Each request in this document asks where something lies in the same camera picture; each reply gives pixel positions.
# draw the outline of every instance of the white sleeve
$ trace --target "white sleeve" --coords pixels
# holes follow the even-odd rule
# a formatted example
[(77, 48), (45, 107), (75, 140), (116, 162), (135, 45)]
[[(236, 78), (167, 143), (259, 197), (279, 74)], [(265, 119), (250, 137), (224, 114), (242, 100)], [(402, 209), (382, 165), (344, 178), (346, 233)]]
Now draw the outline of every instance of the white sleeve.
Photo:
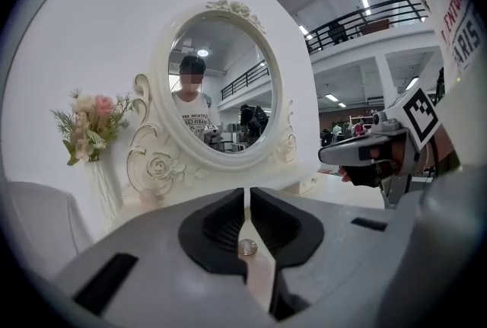
[(216, 107), (215, 102), (212, 102), (212, 105), (209, 108), (208, 119), (210, 125), (221, 125), (220, 113), (218, 112), (218, 108)]

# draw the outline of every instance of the white pillar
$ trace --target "white pillar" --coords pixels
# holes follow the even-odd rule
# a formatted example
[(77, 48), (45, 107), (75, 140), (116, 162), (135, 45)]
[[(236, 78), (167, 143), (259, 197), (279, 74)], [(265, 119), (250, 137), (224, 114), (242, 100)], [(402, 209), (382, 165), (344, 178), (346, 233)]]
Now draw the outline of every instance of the white pillar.
[(397, 98), (397, 89), (394, 87), (393, 76), (390, 74), (389, 64), (385, 55), (376, 55), (375, 62), (379, 68), (382, 94), (384, 95), (384, 106), (388, 107)]

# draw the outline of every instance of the hand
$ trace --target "hand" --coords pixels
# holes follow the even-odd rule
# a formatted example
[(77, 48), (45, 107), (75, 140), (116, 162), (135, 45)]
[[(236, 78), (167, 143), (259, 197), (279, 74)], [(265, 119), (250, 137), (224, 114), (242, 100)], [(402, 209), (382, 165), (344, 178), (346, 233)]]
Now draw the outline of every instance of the hand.
[[(392, 148), (392, 163), (393, 163), (393, 174), (397, 175), (401, 171), (404, 160), (404, 151), (406, 147), (406, 141), (404, 139), (396, 140), (393, 142)], [(378, 148), (371, 149), (371, 157), (377, 159), (380, 157), (380, 150)], [(344, 167), (340, 167), (338, 173), (342, 176), (343, 182), (350, 182), (350, 176)]]

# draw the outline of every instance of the pink flower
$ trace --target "pink flower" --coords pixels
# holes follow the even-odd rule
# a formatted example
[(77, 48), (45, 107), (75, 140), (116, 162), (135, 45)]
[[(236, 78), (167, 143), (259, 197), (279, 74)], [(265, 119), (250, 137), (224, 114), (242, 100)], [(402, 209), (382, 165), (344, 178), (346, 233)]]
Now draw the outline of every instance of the pink flower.
[(103, 95), (97, 95), (94, 98), (95, 108), (100, 116), (109, 116), (115, 109), (115, 103), (112, 98)]

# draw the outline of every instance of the black slot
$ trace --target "black slot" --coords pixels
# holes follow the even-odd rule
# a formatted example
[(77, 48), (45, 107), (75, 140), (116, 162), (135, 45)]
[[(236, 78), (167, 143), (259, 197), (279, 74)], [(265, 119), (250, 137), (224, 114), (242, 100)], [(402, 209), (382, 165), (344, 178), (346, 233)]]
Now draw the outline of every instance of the black slot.
[(353, 225), (358, 225), (359, 227), (368, 228), (372, 231), (384, 232), (387, 228), (387, 223), (382, 221), (370, 220), (368, 218), (357, 217), (351, 222)]
[(73, 297), (74, 301), (100, 316), (115, 295), (138, 258), (128, 253), (118, 253)]

